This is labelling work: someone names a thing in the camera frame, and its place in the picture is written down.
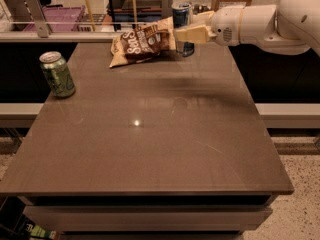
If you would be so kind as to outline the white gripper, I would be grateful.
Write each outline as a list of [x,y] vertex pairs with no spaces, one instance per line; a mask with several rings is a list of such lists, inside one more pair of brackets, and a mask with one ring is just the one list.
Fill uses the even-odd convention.
[[194,24],[174,30],[176,41],[205,44],[215,39],[221,46],[240,44],[240,24],[243,6],[227,6],[214,11],[206,11],[193,16]]

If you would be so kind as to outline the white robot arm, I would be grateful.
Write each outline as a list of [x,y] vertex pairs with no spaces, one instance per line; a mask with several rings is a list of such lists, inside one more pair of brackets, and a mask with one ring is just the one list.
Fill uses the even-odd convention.
[[174,31],[174,37],[195,44],[250,44],[281,55],[298,55],[311,49],[320,55],[320,0],[226,6],[194,16],[190,24]]

